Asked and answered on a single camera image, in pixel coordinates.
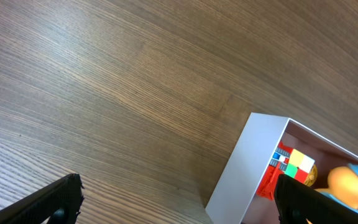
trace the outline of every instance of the orange toy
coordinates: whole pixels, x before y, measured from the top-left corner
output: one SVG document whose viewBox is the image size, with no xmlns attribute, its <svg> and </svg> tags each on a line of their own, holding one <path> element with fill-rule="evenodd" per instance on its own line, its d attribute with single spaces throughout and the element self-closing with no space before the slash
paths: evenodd
<svg viewBox="0 0 358 224">
<path fill-rule="evenodd" d="M 316 189 L 358 212 L 358 166 L 337 167 L 328 174 L 328 189 Z"/>
</svg>

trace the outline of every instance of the open box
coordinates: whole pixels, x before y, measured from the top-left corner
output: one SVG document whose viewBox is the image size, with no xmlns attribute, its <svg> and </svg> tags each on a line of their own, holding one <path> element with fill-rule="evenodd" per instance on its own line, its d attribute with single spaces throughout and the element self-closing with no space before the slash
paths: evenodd
<svg viewBox="0 0 358 224">
<path fill-rule="evenodd" d="M 255 194 L 279 141 L 315 160 L 312 188 L 327 187 L 331 169 L 358 164 L 358 156 L 286 117 L 251 113 L 206 206 L 215 224 L 279 223 L 274 201 Z"/>
</svg>

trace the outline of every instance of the wooden surface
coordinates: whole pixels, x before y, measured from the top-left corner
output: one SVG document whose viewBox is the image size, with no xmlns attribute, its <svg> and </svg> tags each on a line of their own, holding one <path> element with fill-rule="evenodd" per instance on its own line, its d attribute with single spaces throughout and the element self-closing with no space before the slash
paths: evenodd
<svg viewBox="0 0 358 224">
<path fill-rule="evenodd" d="M 252 111 L 358 154 L 358 1 L 0 0 L 0 209 L 77 172 L 78 223 L 209 223 Z"/>
</svg>

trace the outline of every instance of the white square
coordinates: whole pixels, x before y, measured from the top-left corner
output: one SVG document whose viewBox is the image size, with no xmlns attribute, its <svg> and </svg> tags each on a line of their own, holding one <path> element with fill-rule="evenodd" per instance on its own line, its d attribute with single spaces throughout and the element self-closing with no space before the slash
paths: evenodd
<svg viewBox="0 0 358 224">
<path fill-rule="evenodd" d="M 284 161 L 285 161 L 285 156 L 281 156 L 281 155 L 280 155 L 280 158 L 278 158 L 278 161 L 284 162 Z"/>
<path fill-rule="evenodd" d="M 299 165 L 299 169 L 309 173 L 311 171 L 311 168 L 313 167 L 314 159 L 304 156 L 301 164 Z"/>
</svg>

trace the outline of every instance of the rubik's cube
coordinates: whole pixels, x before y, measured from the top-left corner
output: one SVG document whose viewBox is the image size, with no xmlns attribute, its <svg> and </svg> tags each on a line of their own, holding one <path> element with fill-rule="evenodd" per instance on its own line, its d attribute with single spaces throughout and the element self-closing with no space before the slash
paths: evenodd
<svg viewBox="0 0 358 224">
<path fill-rule="evenodd" d="M 286 174 L 301 183 L 305 183 L 313 167 L 314 160 L 280 141 L 269 166 L 260 182 L 256 194 L 273 200 L 273 193 L 280 174 Z"/>
</svg>

